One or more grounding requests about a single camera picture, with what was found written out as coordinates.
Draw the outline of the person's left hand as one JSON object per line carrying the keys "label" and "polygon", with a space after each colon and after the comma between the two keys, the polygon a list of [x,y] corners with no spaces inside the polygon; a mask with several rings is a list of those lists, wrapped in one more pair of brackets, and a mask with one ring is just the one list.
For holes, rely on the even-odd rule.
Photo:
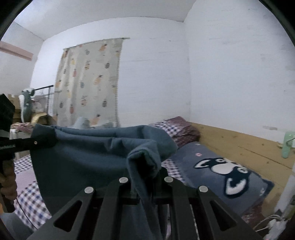
{"label": "person's left hand", "polygon": [[15,165],[12,160],[3,162],[3,172],[1,173],[1,193],[11,201],[17,198],[17,184],[15,175]]}

